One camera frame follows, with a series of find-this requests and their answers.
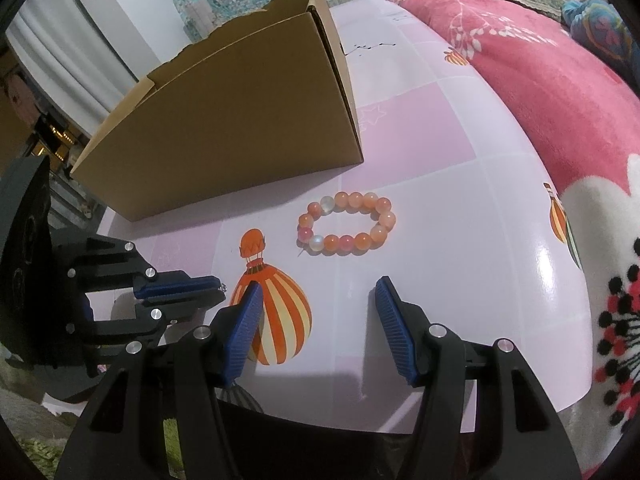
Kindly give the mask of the white curtain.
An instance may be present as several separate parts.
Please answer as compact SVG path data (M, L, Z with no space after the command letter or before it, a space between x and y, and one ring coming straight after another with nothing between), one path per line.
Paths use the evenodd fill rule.
M6 39L36 86L88 136L137 82L80 0L25 0Z

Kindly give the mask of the brown cardboard box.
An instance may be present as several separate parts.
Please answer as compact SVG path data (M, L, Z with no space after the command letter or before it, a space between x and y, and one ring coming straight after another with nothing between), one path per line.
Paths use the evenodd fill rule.
M272 0L142 78L73 178L131 221L363 160L326 0Z

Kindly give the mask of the pink floral blanket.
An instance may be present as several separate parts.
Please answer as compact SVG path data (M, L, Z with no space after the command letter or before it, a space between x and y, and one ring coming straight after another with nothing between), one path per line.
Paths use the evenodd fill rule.
M593 378L563 417L587 479L639 474L639 98L525 0L390 0L490 84L532 142L588 286Z

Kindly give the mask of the blue patterned quilt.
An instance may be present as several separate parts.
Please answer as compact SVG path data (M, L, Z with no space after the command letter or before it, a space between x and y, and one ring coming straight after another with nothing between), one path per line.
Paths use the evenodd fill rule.
M578 44L616 70L634 70L639 50L612 4L604 0L567 0L561 13L570 36Z

